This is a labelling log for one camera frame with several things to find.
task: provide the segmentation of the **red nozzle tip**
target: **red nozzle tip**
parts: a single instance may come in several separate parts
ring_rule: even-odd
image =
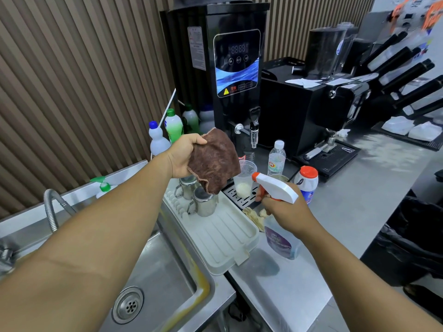
[[[252,180],[253,180],[253,181],[257,181],[257,176],[258,176],[259,174],[260,174],[259,172],[254,172],[254,173],[252,174]]]

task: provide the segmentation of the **white canister with red lid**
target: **white canister with red lid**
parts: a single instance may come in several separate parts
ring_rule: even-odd
[[[302,166],[294,178],[294,183],[298,185],[306,203],[309,204],[318,185],[317,169],[312,166]]]

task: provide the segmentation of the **control panel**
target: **control panel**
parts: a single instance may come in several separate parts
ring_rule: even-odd
[[[260,36],[258,29],[215,35],[215,78],[219,98],[257,86]]]

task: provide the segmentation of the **person's left hand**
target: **person's left hand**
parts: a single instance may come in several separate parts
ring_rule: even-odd
[[[187,167],[192,150],[194,150],[194,144],[207,143],[207,140],[197,133],[180,136],[180,138],[165,151],[171,162],[172,178],[182,178],[191,175]]]

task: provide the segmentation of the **purple label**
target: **purple label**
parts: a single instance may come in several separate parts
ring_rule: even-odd
[[[275,252],[279,253],[284,258],[290,260],[295,259],[294,251],[292,251],[292,246],[288,240],[266,226],[264,227],[264,233],[266,234],[268,245],[270,245]]]
[[[314,195],[315,190],[309,191],[309,192],[301,190],[301,192],[302,192],[304,199],[306,200],[306,203],[309,205],[309,203],[311,202],[312,196]]]

